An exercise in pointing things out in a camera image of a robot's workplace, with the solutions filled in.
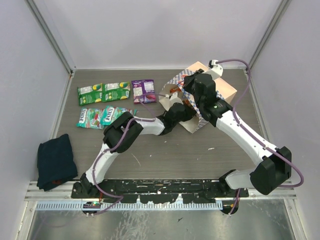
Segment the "teal mint candy packet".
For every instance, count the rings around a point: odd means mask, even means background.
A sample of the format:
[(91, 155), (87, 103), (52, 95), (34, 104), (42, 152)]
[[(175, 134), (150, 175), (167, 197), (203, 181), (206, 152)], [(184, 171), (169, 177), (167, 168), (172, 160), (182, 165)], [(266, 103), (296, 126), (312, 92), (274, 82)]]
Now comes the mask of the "teal mint candy packet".
[(125, 112), (135, 116), (137, 110), (107, 105), (102, 111), (100, 123), (102, 126), (109, 126)]
[(82, 107), (76, 126), (79, 128), (101, 130), (103, 128), (101, 124), (102, 113), (103, 110), (99, 108)]

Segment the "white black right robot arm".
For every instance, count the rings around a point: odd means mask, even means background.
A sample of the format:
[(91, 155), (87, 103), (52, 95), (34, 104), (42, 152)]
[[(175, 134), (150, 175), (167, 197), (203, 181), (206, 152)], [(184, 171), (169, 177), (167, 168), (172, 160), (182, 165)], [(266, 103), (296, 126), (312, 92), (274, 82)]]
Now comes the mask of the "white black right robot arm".
[(223, 196), (231, 197), (237, 189), (244, 188), (268, 195), (291, 177), (291, 151), (285, 146), (276, 147), (240, 121), (233, 107), (217, 96), (210, 74), (197, 71), (186, 76), (183, 89), (193, 96), (200, 115), (233, 139), (255, 165), (254, 169), (231, 170), (220, 177), (219, 191)]

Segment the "green snack packet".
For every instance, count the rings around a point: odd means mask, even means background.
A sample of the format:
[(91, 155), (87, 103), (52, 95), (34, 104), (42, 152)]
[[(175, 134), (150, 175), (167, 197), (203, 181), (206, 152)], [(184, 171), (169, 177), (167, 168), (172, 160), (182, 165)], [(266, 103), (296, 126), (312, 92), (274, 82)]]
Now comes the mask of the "green snack packet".
[(131, 84), (128, 81), (106, 83), (102, 88), (102, 102), (126, 100), (130, 98)]
[(78, 104), (85, 106), (88, 104), (99, 103), (103, 97), (103, 84), (94, 84), (77, 88)]

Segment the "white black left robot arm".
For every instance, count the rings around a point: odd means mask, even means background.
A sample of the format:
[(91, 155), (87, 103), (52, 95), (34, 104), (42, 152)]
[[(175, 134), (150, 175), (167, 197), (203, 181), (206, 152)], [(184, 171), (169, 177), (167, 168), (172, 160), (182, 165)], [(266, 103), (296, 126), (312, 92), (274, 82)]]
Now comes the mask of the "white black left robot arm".
[(100, 183), (104, 181), (114, 160), (127, 151), (140, 135), (162, 136), (170, 133), (181, 123), (191, 120), (196, 111), (185, 103), (174, 103), (169, 110), (153, 118), (133, 116), (123, 113), (104, 131), (102, 146), (91, 167), (80, 178), (81, 192), (88, 198), (100, 193)]

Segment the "checkered paper bag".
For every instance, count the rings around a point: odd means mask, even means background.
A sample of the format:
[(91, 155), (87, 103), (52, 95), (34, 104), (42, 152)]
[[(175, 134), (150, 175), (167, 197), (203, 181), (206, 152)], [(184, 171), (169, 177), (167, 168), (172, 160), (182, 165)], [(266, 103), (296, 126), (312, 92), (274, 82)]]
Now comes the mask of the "checkered paper bag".
[[(183, 90), (183, 83), (184, 83), (184, 78), (186, 76), (190, 76), (200, 69), (206, 72), (209, 68), (204, 64), (202, 64), (201, 62), (197, 61), (192, 65), (188, 66), (186, 69), (180, 71), (171, 80), (169, 80), (167, 83), (164, 84), (164, 86), (162, 87), (159, 93), (161, 96), (159, 97), (159, 100), (158, 100), (159, 103), (164, 107), (166, 111), (169, 110), (172, 104), (170, 102), (170, 99), (165, 97), (165, 95), (170, 95), (171, 94), (170, 90), (174, 88), (178, 88), (178, 97), (181, 100), (188, 100), (191, 106), (196, 111), (196, 115), (192, 119), (179, 123), (188, 132), (192, 134), (195, 133), (200, 128), (202, 128), (203, 126), (205, 126), (208, 122), (201, 116), (200, 111), (196, 107), (194, 97), (190, 93)], [(232, 99), (236, 95), (237, 90), (220, 77), (216, 78), (214, 81), (215, 81), (217, 96), (230, 104)]]

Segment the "orange snack packet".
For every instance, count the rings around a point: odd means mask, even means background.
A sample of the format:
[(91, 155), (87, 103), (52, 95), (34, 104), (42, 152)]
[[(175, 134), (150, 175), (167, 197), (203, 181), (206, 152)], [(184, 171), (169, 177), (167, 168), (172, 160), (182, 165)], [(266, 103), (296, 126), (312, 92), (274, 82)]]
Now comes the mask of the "orange snack packet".
[(183, 100), (184, 98), (184, 92), (181, 90), (179, 86), (174, 86), (173, 88), (171, 88), (169, 93), (170, 93), (170, 98), (169, 98), (170, 100), (173, 100), (176, 98)]

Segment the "purple snack packet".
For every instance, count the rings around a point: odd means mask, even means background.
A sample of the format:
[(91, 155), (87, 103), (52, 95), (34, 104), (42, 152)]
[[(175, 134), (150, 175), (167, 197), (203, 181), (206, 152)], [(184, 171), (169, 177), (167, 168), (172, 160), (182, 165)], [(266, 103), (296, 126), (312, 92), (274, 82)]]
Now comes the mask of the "purple snack packet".
[(155, 103), (155, 87), (153, 79), (132, 80), (133, 103), (144, 104)]

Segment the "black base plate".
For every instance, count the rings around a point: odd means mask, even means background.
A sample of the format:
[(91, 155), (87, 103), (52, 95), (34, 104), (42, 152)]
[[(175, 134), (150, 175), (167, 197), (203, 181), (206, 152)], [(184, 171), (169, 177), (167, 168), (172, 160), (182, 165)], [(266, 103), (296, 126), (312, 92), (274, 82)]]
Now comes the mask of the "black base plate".
[(184, 204), (215, 203), (219, 198), (233, 199), (236, 190), (223, 190), (219, 181), (212, 179), (108, 179), (98, 186), (107, 193), (88, 196), (82, 193), (80, 182), (73, 184), (71, 198), (97, 199), (102, 198), (105, 203), (114, 203), (123, 196), (122, 203), (133, 204), (140, 201), (143, 204), (174, 203), (182, 197)]

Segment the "dark blue folded cloth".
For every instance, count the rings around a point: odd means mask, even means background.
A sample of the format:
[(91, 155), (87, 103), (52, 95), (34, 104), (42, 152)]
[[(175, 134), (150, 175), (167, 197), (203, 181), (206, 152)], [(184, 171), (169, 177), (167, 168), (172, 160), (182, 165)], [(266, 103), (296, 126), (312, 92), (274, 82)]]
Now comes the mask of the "dark blue folded cloth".
[(37, 169), (37, 187), (45, 192), (78, 176), (71, 141), (67, 133), (39, 145)]

